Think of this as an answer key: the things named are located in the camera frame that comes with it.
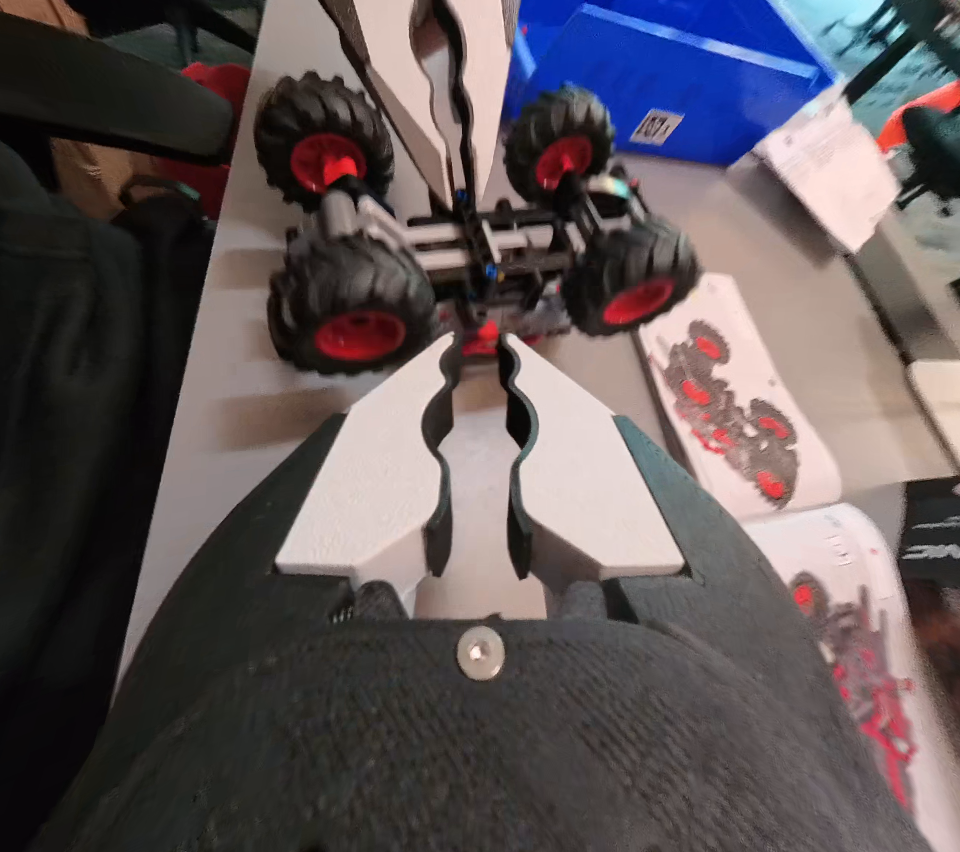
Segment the black office chair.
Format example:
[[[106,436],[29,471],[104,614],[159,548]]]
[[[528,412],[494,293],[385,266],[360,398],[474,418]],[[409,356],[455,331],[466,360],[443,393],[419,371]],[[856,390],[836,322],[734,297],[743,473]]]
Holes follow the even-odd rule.
[[[894,201],[899,210],[917,198],[937,199],[938,215],[948,218],[959,198],[959,80],[954,79],[907,102],[884,123],[876,142],[889,157],[903,151],[909,174]]]

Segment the blue labelled plastic bin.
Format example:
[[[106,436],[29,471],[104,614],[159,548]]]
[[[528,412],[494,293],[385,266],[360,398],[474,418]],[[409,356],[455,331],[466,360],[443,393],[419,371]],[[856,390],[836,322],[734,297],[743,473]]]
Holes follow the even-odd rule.
[[[774,0],[521,0],[502,117],[572,83],[619,150],[728,166],[836,81]]]

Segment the white paper bag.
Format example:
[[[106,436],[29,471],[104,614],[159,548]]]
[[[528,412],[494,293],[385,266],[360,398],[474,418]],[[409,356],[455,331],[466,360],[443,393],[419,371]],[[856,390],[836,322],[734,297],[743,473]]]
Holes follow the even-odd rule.
[[[767,134],[753,155],[847,255],[870,240],[899,194],[899,181],[840,84]]]

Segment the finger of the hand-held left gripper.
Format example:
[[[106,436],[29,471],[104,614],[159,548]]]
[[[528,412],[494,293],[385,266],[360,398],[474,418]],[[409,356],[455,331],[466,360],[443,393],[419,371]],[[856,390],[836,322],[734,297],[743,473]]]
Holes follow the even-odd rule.
[[[450,153],[433,114],[433,92],[415,43],[415,28],[431,12],[431,0],[352,0],[364,40],[366,87],[432,194],[452,205]]]
[[[490,178],[508,78],[511,43],[502,0],[438,0],[453,55],[451,102],[461,126],[468,191],[482,195]]]

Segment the white instruction booklet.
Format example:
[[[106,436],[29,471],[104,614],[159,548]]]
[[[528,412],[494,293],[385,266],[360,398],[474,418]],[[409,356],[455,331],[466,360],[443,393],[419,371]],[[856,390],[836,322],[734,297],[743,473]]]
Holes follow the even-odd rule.
[[[786,390],[737,283],[706,274],[638,340],[695,478],[786,584],[881,776],[927,827],[937,770],[889,549],[840,501],[834,457]]]

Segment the black toy set box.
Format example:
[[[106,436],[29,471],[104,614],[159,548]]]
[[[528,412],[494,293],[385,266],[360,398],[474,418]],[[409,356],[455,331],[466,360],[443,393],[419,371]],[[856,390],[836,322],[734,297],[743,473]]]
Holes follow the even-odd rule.
[[[905,486],[896,562],[918,645],[946,704],[958,715],[958,476]]]

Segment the person's black clothing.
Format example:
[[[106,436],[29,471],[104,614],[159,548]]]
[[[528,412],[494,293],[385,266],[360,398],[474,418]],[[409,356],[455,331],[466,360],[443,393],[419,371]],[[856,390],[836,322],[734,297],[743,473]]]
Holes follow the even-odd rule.
[[[109,709],[214,225],[176,188],[98,221],[2,144],[1,847]]]

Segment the black red toy monster truck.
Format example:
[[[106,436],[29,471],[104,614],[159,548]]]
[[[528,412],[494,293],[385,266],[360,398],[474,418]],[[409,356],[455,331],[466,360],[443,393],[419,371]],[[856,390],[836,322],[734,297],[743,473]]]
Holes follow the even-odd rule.
[[[402,222],[387,202],[387,122],[339,76],[282,77],[253,133],[268,184],[304,213],[267,299],[272,345],[300,370],[391,369],[446,333],[474,362],[503,334],[613,337],[669,313],[702,276],[689,236],[610,165],[612,116],[580,86],[522,106],[503,155],[521,204],[486,211],[459,196]]]

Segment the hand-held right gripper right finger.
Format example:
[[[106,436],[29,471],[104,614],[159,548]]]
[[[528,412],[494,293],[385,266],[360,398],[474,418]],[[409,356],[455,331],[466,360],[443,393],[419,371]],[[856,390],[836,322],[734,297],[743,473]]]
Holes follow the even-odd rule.
[[[574,582],[671,576],[685,560],[602,402],[514,334],[502,335],[510,466],[507,543],[520,580],[562,594]]]

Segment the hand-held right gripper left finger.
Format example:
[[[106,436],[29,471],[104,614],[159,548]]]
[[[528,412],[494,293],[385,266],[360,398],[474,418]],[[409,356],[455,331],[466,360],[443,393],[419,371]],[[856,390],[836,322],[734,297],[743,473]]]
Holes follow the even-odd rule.
[[[450,561],[450,466],[461,341],[446,333],[354,403],[274,565],[283,574],[386,582],[417,593]]]

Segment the grey desk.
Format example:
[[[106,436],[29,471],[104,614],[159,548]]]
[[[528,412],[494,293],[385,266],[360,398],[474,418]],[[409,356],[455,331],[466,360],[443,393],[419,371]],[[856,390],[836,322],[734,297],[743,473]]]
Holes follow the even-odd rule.
[[[314,69],[359,80],[317,0],[267,0],[215,232],[194,337],[126,632],[119,676],[151,619],[211,532],[320,426],[375,388],[380,374],[322,379],[274,353],[266,288],[298,212],[270,189],[254,153],[258,102],[283,75]],[[908,386],[905,366],[846,261],[753,158],[730,171],[626,154],[652,210],[685,231],[709,271],[737,282],[784,378],[842,478],[841,500],[897,541],[907,481],[958,474]],[[420,616],[544,613],[536,580],[519,582],[506,545],[510,465],[506,395],[496,364],[466,368],[453,394],[449,462],[454,532]]]

